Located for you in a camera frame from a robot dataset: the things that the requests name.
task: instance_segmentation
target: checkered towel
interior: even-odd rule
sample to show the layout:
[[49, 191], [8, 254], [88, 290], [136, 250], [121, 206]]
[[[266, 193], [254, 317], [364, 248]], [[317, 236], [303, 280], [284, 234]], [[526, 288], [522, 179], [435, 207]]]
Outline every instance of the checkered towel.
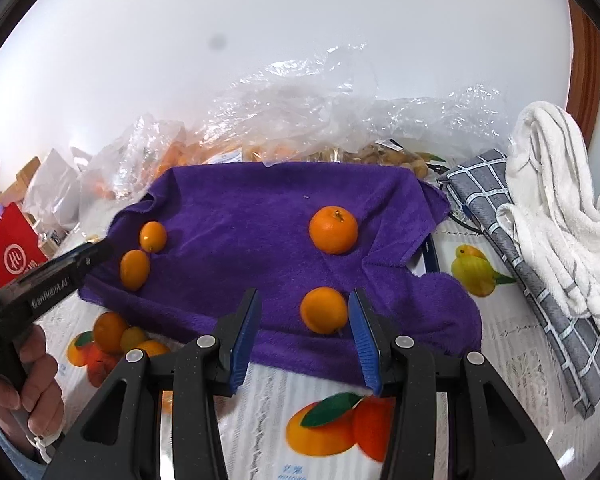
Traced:
[[570, 319], [563, 314], [538, 275], [520, 257], [513, 240], [498, 225], [496, 209], [511, 202], [505, 180], [506, 163], [505, 155], [489, 150], [447, 171], [438, 180], [471, 215], [517, 277], [562, 367], [573, 405], [587, 418], [600, 402], [600, 334], [589, 319]]

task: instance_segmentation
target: hand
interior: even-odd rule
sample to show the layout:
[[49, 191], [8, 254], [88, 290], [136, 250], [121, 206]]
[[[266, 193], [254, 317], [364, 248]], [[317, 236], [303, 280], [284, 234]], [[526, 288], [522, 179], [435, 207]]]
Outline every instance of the hand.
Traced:
[[42, 437], [58, 431], [64, 416], [62, 391], [55, 380], [58, 362], [46, 353], [45, 332], [38, 325], [33, 326], [29, 338], [20, 348], [20, 360], [32, 363], [31, 371], [20, 394], [0, 380], [0, 428], [22, 454], [31, 458], [35, 454], [34, 448], [11, 410], [24, 407], [30, 413], [28, 426], [31, 433]]

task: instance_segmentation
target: label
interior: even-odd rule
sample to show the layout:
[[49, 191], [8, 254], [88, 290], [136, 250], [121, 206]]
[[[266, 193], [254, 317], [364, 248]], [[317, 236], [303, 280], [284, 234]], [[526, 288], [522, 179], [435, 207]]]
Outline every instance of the label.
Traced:
[[62, 280], [57, 282], [55, 285], [50, 286], [42, 294], [33, 298], [33, 300], [31, 300], [31, 307], [35, 310], [43, 303], [45, 303], [46, 301], [50, 300], [51, 298], [53, 298], [54, 296], [56, 296], [57, 294], [59, 294], [60, 292], [65, 290], [68, 286], [69, 286], [69, 279], [63, 278]]
[[218, 153], [205, 162], [205, 164], [225, 164], [228, 162], [242, 162], [242, 148], [229, 153]]
[[397, 142], [395, 142], [395, 140], [376, 140], [376, 144], [380, 144], [380, 146], [384, 146], [386, 148], [389, 148], [390, 150], [395, 150], [396, 152], [401, 152], [403, 150], [403, 147], [398, 144]]
[[301, 465], [285, 464], [278, 475], [278, 480], [306, 480], [306, 476]]

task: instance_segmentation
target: printed lemon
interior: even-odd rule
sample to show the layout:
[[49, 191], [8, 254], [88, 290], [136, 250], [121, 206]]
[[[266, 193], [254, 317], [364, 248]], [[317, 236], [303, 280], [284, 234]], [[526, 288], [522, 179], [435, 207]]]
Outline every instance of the printed lemon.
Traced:
[[119, 354], [122, 334], [129, 328], [120, 314], [105, 312], [100, 314], [93, 324], [93, 341], [98, 348], [107, 354]]
[[143, 341], [143, 342], [137, 344], [136, 346], [134, 346], [134, 348], [139, 348], [141, 350], [144, 350], [149, 357], [154, 357], [156, 355], [161, 355], [161, 354], [167, 354], [168, 352], [171, 351], [171, 350], [169, 350], [168, 346], [163, 345], [162, 343], [157, 342], [153, 339]]
[[137, 348], [138, 345], [147, 340], [144, 330], [139, 326], [132, 326], [127, 328], [120, 338], [120, 348], [124, 353], [129, 352], [133, 348]]
[[309, 330], [331, 334], [347, 324], [349, 313], [342, 294], [334, 288], [320, 286], [302, 298], [300, 317]]
[[493, 267], [480, 256], [456, 258], [451, 262], [451, 273], [467, 292], [479, 298], [487, 297], [496, 288]]
[[160, 222], [147, 222], [140, 229], [140, 246], [148, 253], [159, 253], [167, 244], [167, 229]]
[[309, 236], [323, 253], [343, 254], [358, 240], [358, 222], [343, 207], [323, 207], [309, 222]]
[[144, 285], [149, 277], [149, 256], [140, 249], [129, 251], [120, 260], [120, 281], [132, 292]]

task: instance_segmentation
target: purple towel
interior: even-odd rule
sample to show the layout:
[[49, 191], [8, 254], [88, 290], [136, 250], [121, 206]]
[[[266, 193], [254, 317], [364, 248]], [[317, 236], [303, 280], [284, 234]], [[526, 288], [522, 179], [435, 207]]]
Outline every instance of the purple towel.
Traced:
[[[327, 205], [358, 220], [350, 253], [324, 254], [309, 238], [309, 220]], [[116, 256], [88, 276], [80, 294], [129, 323], [188, 342], [209, 333], [254, 286], [262, 323], [252, 361], [362, 384], [349, 326], [341, 335], [312, 333], [300, 302], [318, 286], [345, 297], [361, 286], [401, 333], [448, 354], [479, 349], [480, 315], [462, 286], [448, 274], [418, 278], [405, 268], [448, 210], [441, 192], [403, 168], [320, 162], [174, 168], [116, 216], [108, 235]], [[130, 293], [118, 263], [139, 247], [140, 228], [151, 220], [166, 227], [168, 243], [152, 254], [144, 286]]]

